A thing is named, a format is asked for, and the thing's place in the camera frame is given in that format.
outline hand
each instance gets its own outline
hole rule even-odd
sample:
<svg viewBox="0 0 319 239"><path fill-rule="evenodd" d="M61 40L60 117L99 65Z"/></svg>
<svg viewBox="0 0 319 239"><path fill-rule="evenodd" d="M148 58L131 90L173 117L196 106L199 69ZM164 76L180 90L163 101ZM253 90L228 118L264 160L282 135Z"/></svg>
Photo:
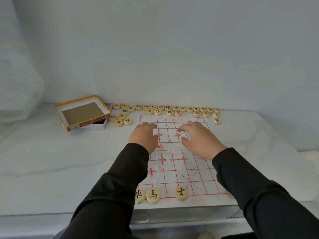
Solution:
<svg viewBox="0 0 319 239"><path fill-rule="evenodd" d="M212 160L219 152L227 147L215 135L199 122L188 122L177 129L190 135L190 140L182 137L183 145L193 154L204 159Z"/></svg>
<svg viewBox="0 0 319 239"><path fill-rule="evenodd" d="M157 135L153 136L153 130L157 128L155 123L143 122L142 125L137 125L129 137L129 143L137 143L143 146L150 155L157 147L159 138Z"/></svg>

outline cardboard box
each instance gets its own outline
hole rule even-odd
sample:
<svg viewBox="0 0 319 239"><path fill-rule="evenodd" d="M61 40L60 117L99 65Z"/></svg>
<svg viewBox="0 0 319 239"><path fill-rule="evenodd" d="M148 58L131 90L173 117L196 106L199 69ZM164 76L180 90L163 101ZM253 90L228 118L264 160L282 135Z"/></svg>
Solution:
<svg viewBox="0 0 319 239"><path fill-rule="evenodd" d="M106 104L106 106L108 107L108 109L110 110L110 112L112 112L112 107L113 107L113 103L104 103ZM104 129L105 126L106 126L106 123L107 123L108 119L105 119L105 120L101 120L101 121L98 121L96 123L93 123L93 124L90 124L90 125L87 125L87 126L83 126L83 127L80 127L79 129Z"/></svg>
<svg viewBox="0 0 319 239"><path fill-rule="evenodd" d="M68 132L110 116L110 110L96 95L56 104L55 108Z"/></svg>

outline wall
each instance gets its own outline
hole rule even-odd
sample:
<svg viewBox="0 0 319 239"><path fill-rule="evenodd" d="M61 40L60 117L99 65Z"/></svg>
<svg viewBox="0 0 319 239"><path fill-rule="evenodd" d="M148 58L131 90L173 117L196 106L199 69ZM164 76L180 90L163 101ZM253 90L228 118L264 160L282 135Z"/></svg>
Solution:
<svg viewBox="0 0 319 239"><path fill-rule="evenodd" d="M319 149L319 0L13 0L46 102L259 112Z"/></svg>

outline forearm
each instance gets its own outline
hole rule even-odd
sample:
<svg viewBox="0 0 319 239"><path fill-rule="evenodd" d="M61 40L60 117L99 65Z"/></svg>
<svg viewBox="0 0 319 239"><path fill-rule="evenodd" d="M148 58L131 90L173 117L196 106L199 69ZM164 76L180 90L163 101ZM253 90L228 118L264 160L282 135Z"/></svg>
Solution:
<svg viewBox="0 0 319 239"><path fill-rule="evenodd" d="M146 178L148 160L144 147L127 144L78 206L61 239L105 238L106 235L121 238L125 232L130 233L135 190Z"/></svg>
<svg viewBox="0 0 319 239"><path fill-rule="evenodd" d="M309 238L319 235L319 221L288 192L268 180L233 148L213 159L217 180L237 200L258 238Z"/></svg>

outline person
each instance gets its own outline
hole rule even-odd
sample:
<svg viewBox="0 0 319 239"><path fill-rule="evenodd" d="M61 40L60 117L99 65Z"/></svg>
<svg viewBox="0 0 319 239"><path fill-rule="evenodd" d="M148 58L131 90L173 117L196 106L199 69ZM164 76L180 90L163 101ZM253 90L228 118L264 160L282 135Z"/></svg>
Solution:
<svg viewBox="0 0 319 239"><path fill-rule="evenodd" d="M137 125L109 171L81 202L61 239L135 238L130 221L135 190L147 176L149 155L158 144L154 123ZM253 232L223 238L319 238L319 220L278 183L267 179L234 148L227 148L198 122L178 128L190 152L212 160L217 180L237 200Z"/></svg>

